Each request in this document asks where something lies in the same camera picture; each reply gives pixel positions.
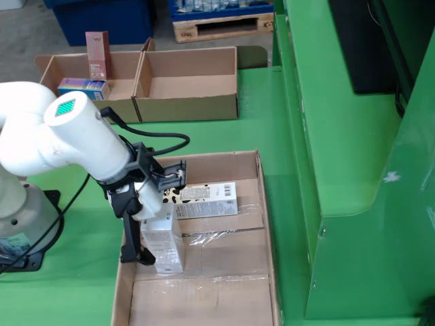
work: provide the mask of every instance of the blue bin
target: blue bin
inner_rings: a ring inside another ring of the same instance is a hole
[[[145,43],[152,37],[152,0],[44,0],[70,46],[85,46],[86,31],[108,31],[113,44]]]

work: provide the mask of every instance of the small product box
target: small product box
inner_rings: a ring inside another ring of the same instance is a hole
[[[86,32],[89,74],[91,79],[110,78],[110,48],[108,32]]]
[[[173,205],[163,205],[161,216],[141,222],[146,247],[156,258],[157,273],[174,274],[184,270],[184,243]]]
[[[64,78],[57,88],[60,95],[78,90],[95,100],[107,100],[110,94],[109,84],[106,81],[95,81],[81,78]]]
[[[188,185],[181,191],[169,189],[164,192],[163,202],[174,204],[174,216],[178,219],[238,213],[235,182]]]

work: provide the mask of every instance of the green light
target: green light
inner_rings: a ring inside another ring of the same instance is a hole
[[[72,100],[72,101],[69,101],[69,102],[66,102],[66,103],[59,105],[59,107],[57,108],[56,117],[73,111],[74,102],[75,102],[75,100]]]

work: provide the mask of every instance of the open cardboard box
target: open cardboard box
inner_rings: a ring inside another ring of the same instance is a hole
[[[239,214],[179,221],[183,274],[119,264],[112,326],[278,326],[279,304],[264,177],[256,151],[187,160],[188,183],[235,181]]]
[[[107,81],[110,87],[109,98],[93,102],[99,109],[110,106],[125,122],[140,122],[131,97],[143,52],[112,52],[110,56],[111,79]],[[52,56],[40,83],[59,96],[57,88],[66,77],[89,78],[86,53]]]
[[[88,56],[37,56],[41,84],[59,95],[64,77],[89,78]],[[237,69],[267,67],[259,46],[156,52],[153,39],[141,51],[111,52],[109,98],[125,122],[237,119]]]
[[[134,100],[147,122],[237,119],[237,48],[147,51]]]

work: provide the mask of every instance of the blue crate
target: blue crate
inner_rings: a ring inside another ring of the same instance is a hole
[[[44,0],[70,46],[85,46],[86,31],[108,31],[113,44],[145,43],[156,17],[152,0]]]
[[[171,20],[208,19],[273,12],[273,5],[254,0],[169,0]]]

